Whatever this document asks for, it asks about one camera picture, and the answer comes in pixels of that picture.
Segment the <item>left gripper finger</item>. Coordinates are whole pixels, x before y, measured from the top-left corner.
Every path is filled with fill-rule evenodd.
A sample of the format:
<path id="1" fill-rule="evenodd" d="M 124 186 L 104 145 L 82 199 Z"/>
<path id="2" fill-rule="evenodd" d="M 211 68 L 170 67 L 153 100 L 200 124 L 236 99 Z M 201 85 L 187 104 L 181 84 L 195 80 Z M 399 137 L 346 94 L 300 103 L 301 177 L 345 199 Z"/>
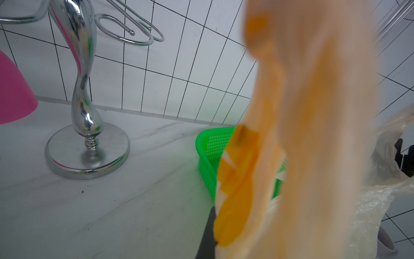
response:
<path id="1" fill-rule="evenodd" d="M 213 233 L 215 219 L 216 211 L 215 207 L 212 207 L 195 259 L 215 259 L 216 241 Z"/>

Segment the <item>plain beige plastic bag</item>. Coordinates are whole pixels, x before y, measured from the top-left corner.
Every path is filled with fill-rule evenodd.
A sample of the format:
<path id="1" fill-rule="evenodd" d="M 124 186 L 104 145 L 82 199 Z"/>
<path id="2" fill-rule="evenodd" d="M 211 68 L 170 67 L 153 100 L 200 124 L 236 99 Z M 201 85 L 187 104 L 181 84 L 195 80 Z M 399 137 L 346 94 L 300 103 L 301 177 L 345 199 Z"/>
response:
<path id="1" fill-rule="evenodd" d="M 413 106 L 376 126 L 368 1 L 248 1 L 253 95 L 218 168 L 218 259 L 375 259 L 414 181 L 395 161 Z"/>

